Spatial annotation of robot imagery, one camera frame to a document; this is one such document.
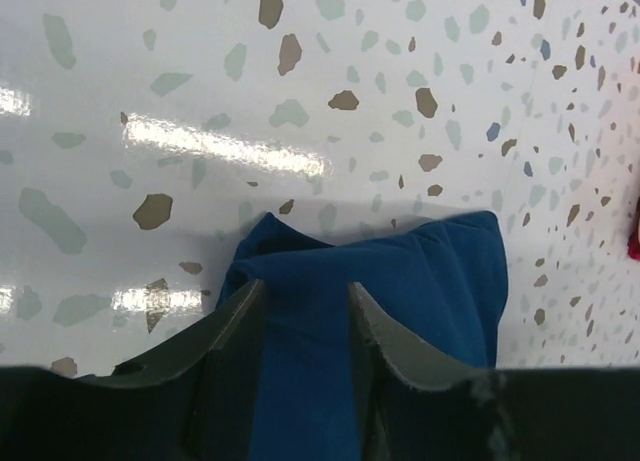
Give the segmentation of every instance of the speckled pattern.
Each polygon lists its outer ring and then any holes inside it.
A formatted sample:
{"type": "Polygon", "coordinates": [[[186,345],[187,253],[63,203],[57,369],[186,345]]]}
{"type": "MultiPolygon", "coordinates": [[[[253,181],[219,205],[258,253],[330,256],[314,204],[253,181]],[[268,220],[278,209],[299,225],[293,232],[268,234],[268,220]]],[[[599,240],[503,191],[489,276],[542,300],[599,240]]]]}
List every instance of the speckled pattern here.
{"type": "Polygon", "coordinates": [[[0,363],[109,373],[212,309],[265,211],[339,243],[487,208],[510,268],[500,364],[637,363],[631,0],[1,17],[0,363]]]}

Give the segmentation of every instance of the brown speckle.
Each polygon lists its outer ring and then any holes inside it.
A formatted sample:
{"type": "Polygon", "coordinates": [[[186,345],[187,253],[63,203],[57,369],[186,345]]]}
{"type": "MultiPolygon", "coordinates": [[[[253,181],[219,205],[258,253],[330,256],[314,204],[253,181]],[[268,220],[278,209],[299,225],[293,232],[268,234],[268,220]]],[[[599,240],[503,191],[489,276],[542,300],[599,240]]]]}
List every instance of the brown speckle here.
{"type": "Polygon", "coordinates": [[[547,275],[543,274],[538,279],[536,279],[536,282],[533,283],[533,287],[541,288],[542,286],[546,286],[548,281],[549,281],[549,278],[547,278],[547,275]]]}
{"type": "Polygon", "coordinates": [[[416,105],[418,111],[425,118],[433,118],[438,110],[438,102],[431,93],[431,88],[419,88],[416,91],[416,105]]]}
{"type": "Polygon", "coordinates": [[[418,160],[418,164],[425,173],[436,169],[438,166],[440,166],[441,162],[442,156],[436,156],[435,154],[423,154],[418,160]]]}
{"type": "Polygon", "coordinates": [[[546,0],[533,0],[533,15],[537,18],[537,19],[542,19],[542,16],[544,16],[544,10],[547,7],[547,1],[546,0]]]}
{"type": "Polygon", "coordinates": [[[358,101],[356,95],[350,90],[336,94],[331,101],[329,101],[329,107],[331,109],[340,109],[342,111],[354,111],[359,104],[360,101],[358,101]]]}
{"type": "Polygon", "coordinates": [[[78,374],[78,365],[73,358],[66,356],[51,363],[51,371],[67,378],[73,378],[78,374]]]}
{"type": "Polygon", "coordinates": [[[513,148],[516,144],[518,144],[517,139],[510,139],[502,143],[502,156],[506,156],[509,153],[509,150],[513,148]]]}
{"type": "Polygon", "coordinates": [[[598,91],[602,89],[602,86],[604,85],[604,80],[606,77],[607,77],[607,70],[604,69],[604,66],[600,66],[600,69],[598,70],[598,91]]]}
{"type": "Polygon", "coordinates": [[[140,229],[156,229],[169,221],[173,199],[166,194],[147,194],[140,207],[133,213],[133,219],[140,229]]]}
{"type": "Polygon", "coordinates": [[[160,278],[147,285],[144,299],[147,303],[147,331],[150,333],[169,312],[169,286],[165,279],[160,278]]]}
{"type": "Polygon", "coordinates": [[[298,61],[302,57],[302,47],[298,42],[295,34],[285,34],[282,37],[280,45],[280,64],[278,65],[278,73],[284,76],[289,71],[293,71],[298,61]]]}
{"type": "Polygon", "coordinates": [[[533,320],[536,322],[538,326],[540,326],[542,323],[544,323],[544,320],[546,319],[546,317],[547,315],[544,309],[538,308],[536,310],[536,314],[533,316],[533,320]]]}
{"type": "Polygon", "coordinates": [[[258,22],[268,29],[272,29],[280,21],[284,4],[282,0],[260,0],[258,22]]]}
{"type": "Polygon", "coordinates": [[[574,204],[573,206],[571,206],[571,210],[569,211],[569,216],[567,217],[567,228],[571,226],[571,223],[573,223],[573,220],[576,219],[576,216],[578,216],[579,212],[580,212],[579,204],[574,204]]]}
{"type": "Polygon", "coordinates": [[[280,214],[289,214],[291,212],[291,210],[293,209],[293,203],[294,202],[295,201],[293,199],[290,199],[289,201],[284,203],[282,206],[280,206],[280,209],[278,210],[278,212],[280,214]]]}
{"type": "Polygon", "coordinates": [[[191,261],[183,261],[178,266],[180,266],[182,269],[184,269],[187,273],[193,274],[194,276],[196,274],[200,274],[202,272],[202,265],[200,263],[193,263],[191,261]]]}
{"type": "Polygon", "coordinates": [[[564,73],[567,72],[567,67],[561,64],[556,64],[551,72],[553,73],[554,78],[560,79],[562,76],[564,76],[564,73]]]}
{"type": "Polygon", "coordinates": [[[434,184],[433,186],[429,186],[429,189],[427,189],[427,195],[438,197],[442,194],[442,191],[442,186],[440,186],[439,184],[434,184]]]}
{"type": "Polygon", "coordinates": [[[582,69],[582,66],[584,66],[584,58],[586,54],[587,50],[584,48],[584,46],[578,46],[578,49],[576,50],[576,69],[582,69]]]}
{"type": "Polygon", "coordinates": [[[500,46],[502,44],[502,33],[500,31],[496,31],[496,34],[493,35],[491,44],[494,46],[500,46]]]}

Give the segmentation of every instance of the terrazzo surface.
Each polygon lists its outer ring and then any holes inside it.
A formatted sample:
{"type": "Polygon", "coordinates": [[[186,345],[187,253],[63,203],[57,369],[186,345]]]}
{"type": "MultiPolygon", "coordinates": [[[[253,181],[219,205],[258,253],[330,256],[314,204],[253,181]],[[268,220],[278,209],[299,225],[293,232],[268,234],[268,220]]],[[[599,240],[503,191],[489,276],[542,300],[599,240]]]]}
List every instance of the terrazzo surface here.
{"type": "Polygon", "coordinates": [[[631,0],[2,0],[0,363],[108,374],[272,211],[329,242],[491,209],[503,366],[636,364],[631,0]]]}

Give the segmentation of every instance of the glossy white surface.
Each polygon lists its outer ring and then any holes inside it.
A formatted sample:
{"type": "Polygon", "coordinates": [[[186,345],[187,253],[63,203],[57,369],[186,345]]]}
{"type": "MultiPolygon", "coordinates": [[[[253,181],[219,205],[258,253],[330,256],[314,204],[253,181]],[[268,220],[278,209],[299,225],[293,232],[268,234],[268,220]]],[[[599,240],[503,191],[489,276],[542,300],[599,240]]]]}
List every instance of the glossy white surface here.
{"type": "Polygon", "coordinates": [[[0,363],[107,374],[212,308],[265,211],[343,242],[485,208],[500,363],[637,362],[630,0],[260,1],[0,1],[0,363]]]}

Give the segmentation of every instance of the blue cloth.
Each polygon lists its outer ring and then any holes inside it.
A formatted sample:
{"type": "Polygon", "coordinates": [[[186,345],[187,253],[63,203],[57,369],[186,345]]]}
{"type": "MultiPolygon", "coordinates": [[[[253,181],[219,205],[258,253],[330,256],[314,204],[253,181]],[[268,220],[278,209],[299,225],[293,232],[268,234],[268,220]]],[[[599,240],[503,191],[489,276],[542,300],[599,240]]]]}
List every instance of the blue cloth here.
{"type": "Polygon", "coordinates": [[[267,214],[238,246],[220,303],[252,279],[265,281],[269,300],[251,460],[360,459],[350,282],[441,351],[472,366],[495,365],[507,264],[492,213],[337,247],[267,214]]]}

